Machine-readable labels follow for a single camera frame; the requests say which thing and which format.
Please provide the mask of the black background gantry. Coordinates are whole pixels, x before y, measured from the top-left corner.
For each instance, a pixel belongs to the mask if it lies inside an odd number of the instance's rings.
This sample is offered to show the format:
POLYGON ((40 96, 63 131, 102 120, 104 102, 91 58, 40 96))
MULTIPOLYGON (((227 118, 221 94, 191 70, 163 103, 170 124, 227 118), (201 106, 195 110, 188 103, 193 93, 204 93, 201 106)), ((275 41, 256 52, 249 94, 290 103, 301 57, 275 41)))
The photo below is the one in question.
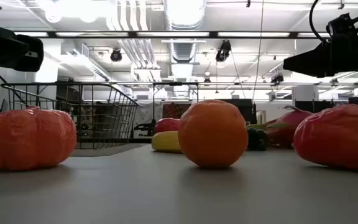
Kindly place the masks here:
MULTIPOLYGON (((152 104, 153 104, 153 107, 152 107, 152 116, 156 122, 157 120, 155 119, 155 94, 156 92, 162 90, 164 88, 164 86, 173 86, 173 87, 176 87, 176 86, 187 86, 189 89, 188 90, 191 90, 191 86, 195 86, 196 87, 196 102, 199 102, 199 96, 198 96, 198 93, 199 93, 199 84, 197 82, 155 82, 153 83, 153 87, 152 87, 152 90, 153 90, 153 97, 152 97, 152 104)), ((173 101, 171 100, 170 102, 168 102, 167 100, 165 99, 161 99, 161 102, 160 104, 162 105, 162 112, 163 112, 163 105, 164 104, 169 104, 169 103, 179 103, 179 101, 173 101)), ((189 103, 191 104, 192 102, 192 99, 187 99, 185 101, 186 103, 189 103)))

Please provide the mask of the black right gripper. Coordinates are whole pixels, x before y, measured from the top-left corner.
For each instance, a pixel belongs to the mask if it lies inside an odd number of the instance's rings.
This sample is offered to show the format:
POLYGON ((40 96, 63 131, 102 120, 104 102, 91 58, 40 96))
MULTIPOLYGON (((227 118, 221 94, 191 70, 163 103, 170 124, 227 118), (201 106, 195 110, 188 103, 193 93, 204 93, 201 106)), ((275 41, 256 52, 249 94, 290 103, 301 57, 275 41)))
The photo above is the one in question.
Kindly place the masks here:
POLYGON ((316 78, 358 72, 358 36, 334 36, 328 45, 320 43, 313 50, 286 58, 283 69, 316 78))

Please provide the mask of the black background robot gripper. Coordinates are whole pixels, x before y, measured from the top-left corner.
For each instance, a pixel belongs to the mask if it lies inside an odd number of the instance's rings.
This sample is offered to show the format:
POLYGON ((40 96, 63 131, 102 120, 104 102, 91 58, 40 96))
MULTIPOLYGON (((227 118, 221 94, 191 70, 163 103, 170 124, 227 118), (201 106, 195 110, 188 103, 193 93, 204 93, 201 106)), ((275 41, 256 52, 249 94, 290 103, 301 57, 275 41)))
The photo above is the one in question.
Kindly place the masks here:
POLYGON ((140 123, 134 126, 134 135, 135 137, 152 137, 154 135, 156 121, 152 119, 151 121, 145 123, 140 123))

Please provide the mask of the black ceiling spotlight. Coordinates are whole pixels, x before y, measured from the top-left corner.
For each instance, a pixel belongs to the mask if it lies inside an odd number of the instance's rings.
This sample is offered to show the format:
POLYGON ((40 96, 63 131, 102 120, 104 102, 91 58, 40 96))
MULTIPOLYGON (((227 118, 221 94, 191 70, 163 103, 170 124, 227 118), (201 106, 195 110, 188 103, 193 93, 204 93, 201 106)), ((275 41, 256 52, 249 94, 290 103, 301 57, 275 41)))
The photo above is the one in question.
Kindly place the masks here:
POLYGON ((229 40, 223 40, 216 54, 217 62, 225 62, 231 52, 231 43, 229 40))
POLYGON ((120 48, 114 48, 110 55, 110 59, 112 62, 120 62, 122 60, 122 53, 120 48))

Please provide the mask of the silver ceiling duct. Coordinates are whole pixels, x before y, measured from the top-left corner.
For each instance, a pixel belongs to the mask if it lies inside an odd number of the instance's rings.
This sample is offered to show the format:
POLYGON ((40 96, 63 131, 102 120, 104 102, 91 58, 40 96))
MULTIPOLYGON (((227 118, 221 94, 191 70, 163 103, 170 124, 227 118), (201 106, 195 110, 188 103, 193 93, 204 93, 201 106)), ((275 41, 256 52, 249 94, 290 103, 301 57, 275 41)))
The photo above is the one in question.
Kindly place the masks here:
MULTIPOLYGON (((171 31, 201 30, 206 0, 163 0, 167 29, 171 31)), ((170 51, 176 62, 191 62, 196 44, 172 43, 170 51)))

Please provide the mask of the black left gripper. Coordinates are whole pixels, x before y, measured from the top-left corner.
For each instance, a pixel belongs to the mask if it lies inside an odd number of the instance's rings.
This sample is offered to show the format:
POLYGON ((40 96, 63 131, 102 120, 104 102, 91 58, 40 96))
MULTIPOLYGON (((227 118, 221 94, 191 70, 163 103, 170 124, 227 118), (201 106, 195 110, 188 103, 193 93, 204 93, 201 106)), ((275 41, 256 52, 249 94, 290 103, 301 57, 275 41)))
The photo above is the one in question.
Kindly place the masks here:
POLYGON ((0 67, 38 72, 44 60, 44 44, 35 37, 0 27, 0 67))

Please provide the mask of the patterned wall tapestry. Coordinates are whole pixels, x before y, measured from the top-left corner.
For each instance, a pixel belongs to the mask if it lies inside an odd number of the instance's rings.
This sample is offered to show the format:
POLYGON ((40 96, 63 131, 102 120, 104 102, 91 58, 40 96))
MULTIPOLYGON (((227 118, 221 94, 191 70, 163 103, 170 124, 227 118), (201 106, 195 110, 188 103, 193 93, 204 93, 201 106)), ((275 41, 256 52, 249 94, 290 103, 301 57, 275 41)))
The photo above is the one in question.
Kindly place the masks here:
POLYGON ((190 104, 186 103, 169 103, 163 105, 162 118, 180 119, 182 114, 187 111, 190 104))

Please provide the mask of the yellow orange toy mango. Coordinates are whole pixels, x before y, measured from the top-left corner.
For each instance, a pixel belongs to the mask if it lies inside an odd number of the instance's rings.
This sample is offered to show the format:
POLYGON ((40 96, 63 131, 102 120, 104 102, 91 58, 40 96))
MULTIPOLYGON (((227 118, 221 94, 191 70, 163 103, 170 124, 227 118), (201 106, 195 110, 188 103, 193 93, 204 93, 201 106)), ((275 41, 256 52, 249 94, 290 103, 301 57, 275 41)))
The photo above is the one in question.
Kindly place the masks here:
POLYGON ((76 147, 76 125, 60 110, 32 106, 0 113, 0 170, 53 167, 76 147))

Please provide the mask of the black room divider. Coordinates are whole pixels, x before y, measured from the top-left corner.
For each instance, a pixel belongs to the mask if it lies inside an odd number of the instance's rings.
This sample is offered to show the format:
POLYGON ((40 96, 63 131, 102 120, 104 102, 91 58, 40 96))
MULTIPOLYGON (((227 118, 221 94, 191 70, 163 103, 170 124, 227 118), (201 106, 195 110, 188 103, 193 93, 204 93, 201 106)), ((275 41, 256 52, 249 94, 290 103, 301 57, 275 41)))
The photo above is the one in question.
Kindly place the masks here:
POLYGON ((334 108, 339 105, 346 105, 347 101, 295 101, 295 106, 301 110, 309 111, 311 113, 318 113, 328 108, 334 108))

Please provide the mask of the black television screen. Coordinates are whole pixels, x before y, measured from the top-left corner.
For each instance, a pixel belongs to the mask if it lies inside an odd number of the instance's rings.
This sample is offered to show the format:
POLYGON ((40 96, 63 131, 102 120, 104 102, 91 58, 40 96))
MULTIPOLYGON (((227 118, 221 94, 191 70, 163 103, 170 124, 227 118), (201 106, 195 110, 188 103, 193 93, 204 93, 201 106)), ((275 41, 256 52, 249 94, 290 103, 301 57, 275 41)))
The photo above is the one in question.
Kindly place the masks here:
POLYGON ((234 103, 247 124, 256 124, 256 105, 250 99, 236 99, 234 103))

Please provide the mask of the round toy orange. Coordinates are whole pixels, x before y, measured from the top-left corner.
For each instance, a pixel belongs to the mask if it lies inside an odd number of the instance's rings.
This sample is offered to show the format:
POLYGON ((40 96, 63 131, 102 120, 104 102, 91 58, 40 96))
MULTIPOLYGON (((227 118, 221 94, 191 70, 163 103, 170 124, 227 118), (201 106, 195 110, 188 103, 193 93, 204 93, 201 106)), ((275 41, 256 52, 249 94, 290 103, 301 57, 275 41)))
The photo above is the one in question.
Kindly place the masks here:
POLYGON ((239 109, 221 100, 192 104, 181 116, 178 142, 182 153, 202 168, 227 168, 246 151, 246 121, 239 109))

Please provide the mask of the yellow toy banana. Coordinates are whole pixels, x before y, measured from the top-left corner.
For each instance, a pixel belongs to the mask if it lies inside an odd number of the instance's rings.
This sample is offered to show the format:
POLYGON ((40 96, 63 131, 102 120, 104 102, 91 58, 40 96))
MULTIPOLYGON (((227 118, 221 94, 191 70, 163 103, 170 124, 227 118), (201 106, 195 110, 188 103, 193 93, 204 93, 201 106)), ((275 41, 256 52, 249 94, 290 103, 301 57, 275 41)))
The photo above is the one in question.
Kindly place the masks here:
POLYGON ((157 152, 182 153, 178 142, 178 131, 164 131, 155 134, 152 137, 151 146, 157 152))

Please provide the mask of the red orange toy mango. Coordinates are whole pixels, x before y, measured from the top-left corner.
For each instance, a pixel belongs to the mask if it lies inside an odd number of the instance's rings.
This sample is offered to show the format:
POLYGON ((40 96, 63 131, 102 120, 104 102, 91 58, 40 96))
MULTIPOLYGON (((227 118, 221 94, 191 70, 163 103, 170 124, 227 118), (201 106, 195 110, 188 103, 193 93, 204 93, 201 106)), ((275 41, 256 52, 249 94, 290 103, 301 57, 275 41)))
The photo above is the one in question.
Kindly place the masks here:
POLYGON ((306 161, 358 170, 358 105, 340 105, 308 116, 298 125, 293 145, 306 161))

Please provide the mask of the pink toy dragon fruit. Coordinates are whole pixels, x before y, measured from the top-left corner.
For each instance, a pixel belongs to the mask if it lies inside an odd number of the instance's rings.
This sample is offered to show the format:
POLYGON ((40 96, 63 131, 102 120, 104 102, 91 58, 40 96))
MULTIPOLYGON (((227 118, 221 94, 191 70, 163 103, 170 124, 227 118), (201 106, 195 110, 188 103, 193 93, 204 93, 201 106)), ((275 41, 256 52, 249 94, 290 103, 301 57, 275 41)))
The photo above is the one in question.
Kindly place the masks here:
POLYGON ((267 123, 251 124, 247 129, 254 128, 257 131, 262 131, 270 144, 291 148, 296 128, 304 119, 311 116, 312 112, 301 110, 292 105, 286 105, 283 108, 290 111, 267 123))

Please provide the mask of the smooth red toy apple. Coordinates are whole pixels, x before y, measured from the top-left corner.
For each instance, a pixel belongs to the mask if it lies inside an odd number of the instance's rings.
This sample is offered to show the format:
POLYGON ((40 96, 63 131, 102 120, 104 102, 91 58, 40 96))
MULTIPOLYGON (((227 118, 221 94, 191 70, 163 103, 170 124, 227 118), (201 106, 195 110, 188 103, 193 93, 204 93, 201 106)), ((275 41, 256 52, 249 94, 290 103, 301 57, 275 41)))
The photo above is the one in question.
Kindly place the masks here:
POLYGON ((165 131, 178 131, 180 125, 180 119, 175 118, 163 118, 156 122, 154 133, 161 133, 165 131))

